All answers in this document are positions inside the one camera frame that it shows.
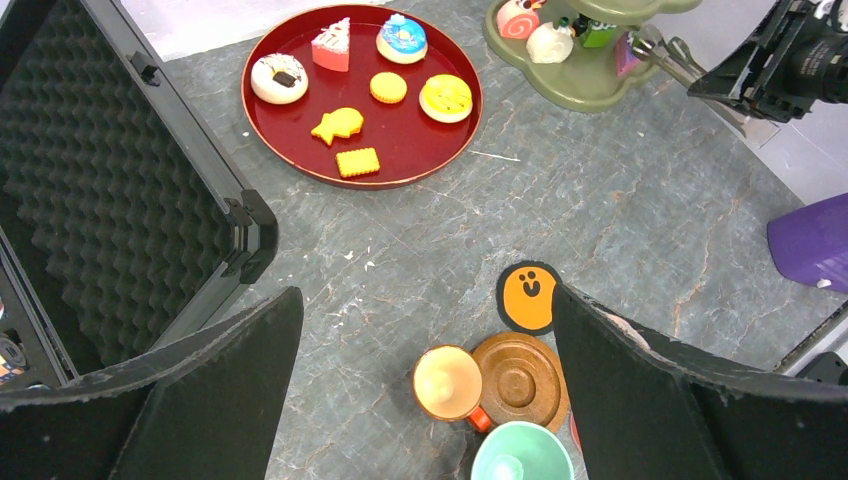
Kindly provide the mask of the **blue frosted donut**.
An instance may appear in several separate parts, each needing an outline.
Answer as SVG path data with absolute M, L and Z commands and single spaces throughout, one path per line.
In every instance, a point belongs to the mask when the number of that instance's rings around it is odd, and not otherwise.
M 429 43 L 421 24 L 395 13 L 383 23 L 376 37 L 376 47 L 385 59 L 409 65 L 424 59 Z

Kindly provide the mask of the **round orange cookie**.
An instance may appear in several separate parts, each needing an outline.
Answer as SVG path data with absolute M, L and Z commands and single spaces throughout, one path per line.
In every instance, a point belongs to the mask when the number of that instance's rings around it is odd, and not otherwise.
M 369 81 L 371 96 L 384 104 L 396 104 L 407 95 L 408 86 L 403 77 L 389 71 L 375 74 Z

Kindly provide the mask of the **orange square cracker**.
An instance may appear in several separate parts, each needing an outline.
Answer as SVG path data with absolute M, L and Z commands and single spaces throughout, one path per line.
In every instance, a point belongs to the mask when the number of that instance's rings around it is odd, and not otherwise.
M 379 172 L 381 168 L 377 151 L 373 147 L 339 152 L 335 155 L 335 161 L 342 178 L 370 175 Z

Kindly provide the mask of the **orange bear cookie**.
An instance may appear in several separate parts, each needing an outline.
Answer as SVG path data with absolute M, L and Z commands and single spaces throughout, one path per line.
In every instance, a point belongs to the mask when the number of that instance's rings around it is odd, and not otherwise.
M 355 108 L 341 107 L 324 113 L 321 121 L 310 134 L 331 146 L 336 137 L 350 138 L 358 134 L 364 125 L 364 116 Z

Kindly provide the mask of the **white chocolate donut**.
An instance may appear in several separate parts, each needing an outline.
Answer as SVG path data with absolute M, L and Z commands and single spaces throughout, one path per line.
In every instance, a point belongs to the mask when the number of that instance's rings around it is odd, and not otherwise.
M 273 105 L 286 105 L 300 100 L 309 88 L 303 64 L 293 55 L 272 53 L 257 60 L 250 70 L 253 92 Z

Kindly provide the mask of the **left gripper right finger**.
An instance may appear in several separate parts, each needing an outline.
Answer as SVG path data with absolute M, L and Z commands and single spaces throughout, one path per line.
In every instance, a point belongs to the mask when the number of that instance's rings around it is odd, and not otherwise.
M 843 479 L 847 390 L 715 356 L 565 285 L 553 329 L 592 479 Z

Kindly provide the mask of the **purple triangle cake slice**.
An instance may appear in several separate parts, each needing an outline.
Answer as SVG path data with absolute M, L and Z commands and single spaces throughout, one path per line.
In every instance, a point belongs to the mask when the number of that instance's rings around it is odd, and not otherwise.
M 614 47 L 615 73 L 618 78 L 628 76 L 642 61 L 633 51 L 633 43 L 637 38 L 634 31 L 621 35 Z

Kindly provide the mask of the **pink strawberry cake slice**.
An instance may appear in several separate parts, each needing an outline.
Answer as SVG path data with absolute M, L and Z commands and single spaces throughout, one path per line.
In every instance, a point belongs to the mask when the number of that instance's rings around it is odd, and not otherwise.
M 351 21 L 342 18 L 321 32 L 311 41 L 313 62 L 335 72 L 348 72 L 350 63 Z

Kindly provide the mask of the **yellow frosted donut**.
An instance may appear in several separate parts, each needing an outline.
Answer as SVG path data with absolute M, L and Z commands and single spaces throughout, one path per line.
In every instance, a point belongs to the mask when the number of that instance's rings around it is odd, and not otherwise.
M 473 95 L 467 82 L 456 75 L 429 77 L 419 92 L 419 106 L 431 119 L 446 124 L 465 120 L 473 107 Z

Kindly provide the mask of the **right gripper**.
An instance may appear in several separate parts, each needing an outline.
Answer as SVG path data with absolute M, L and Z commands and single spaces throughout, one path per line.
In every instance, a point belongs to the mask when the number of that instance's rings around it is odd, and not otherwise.
M 688 95 L 778 123 L 847 102 L 847 3 L 775 2 L 745 41 Z

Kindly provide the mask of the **green cake slice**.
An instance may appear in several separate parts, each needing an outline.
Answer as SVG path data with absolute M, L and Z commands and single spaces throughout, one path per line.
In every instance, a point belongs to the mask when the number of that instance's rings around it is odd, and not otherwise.
M 576 38 L 584 48 L 601 48 L 614 37 L 618 26 L 580 14 L 572 23 Z

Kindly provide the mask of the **pink roll cake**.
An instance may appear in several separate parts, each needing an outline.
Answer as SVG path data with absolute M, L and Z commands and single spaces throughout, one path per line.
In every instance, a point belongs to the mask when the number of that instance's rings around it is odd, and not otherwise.
M 538 11 L 545 3 L 545 0 L 506 1 L 495 15 L 498 34 L 505 39 L 527 39 L 539 26 Z

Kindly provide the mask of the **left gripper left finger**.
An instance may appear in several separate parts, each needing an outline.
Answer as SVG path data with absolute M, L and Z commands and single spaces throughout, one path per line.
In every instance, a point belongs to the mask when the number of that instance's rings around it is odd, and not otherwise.
M 1 397 L 5 479 L 261 479 L 304 323 L 277 297 L 57 389 Z

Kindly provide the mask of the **white roll cake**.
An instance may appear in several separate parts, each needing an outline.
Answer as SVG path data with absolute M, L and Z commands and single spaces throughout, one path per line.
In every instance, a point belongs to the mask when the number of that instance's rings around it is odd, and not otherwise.
M 573 29 L 547 22 L 537 27 L 526 42 L 530 61 L 534 64 L 564 62 L 574 49 Z

